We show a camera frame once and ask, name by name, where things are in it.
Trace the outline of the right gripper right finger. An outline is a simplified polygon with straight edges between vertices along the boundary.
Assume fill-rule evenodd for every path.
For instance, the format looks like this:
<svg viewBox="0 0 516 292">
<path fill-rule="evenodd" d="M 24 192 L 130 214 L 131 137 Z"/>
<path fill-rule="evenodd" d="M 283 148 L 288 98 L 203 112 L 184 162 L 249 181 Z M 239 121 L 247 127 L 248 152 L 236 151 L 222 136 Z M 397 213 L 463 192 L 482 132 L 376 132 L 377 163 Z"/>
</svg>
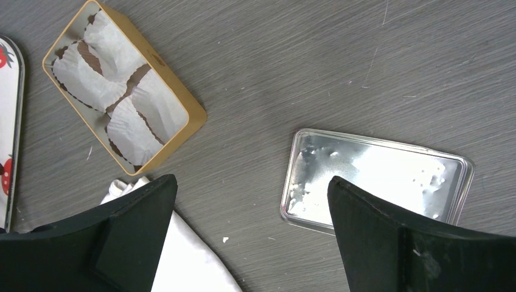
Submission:
<svg viewBox="0 0 516 292">
<path fill-rule="evenodd" d="M 335 176 L 327 189 L 351 291 L 514 291 L 515 238 L 460 228 Z"/>
</svg>

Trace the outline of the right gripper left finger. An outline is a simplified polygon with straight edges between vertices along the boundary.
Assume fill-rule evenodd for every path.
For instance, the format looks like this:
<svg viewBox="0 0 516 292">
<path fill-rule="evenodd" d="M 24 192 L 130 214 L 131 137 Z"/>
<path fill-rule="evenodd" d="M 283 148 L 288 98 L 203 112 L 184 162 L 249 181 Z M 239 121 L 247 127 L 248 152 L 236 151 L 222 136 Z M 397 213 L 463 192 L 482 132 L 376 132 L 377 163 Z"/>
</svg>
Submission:
<svg viewBox="0 0 516 292">
<path fill-rule="evenodd" d="M 1 235 L 2 291 L 150 291 L 173 214 L 168 174 L 105 204 Z"/>
</svg>

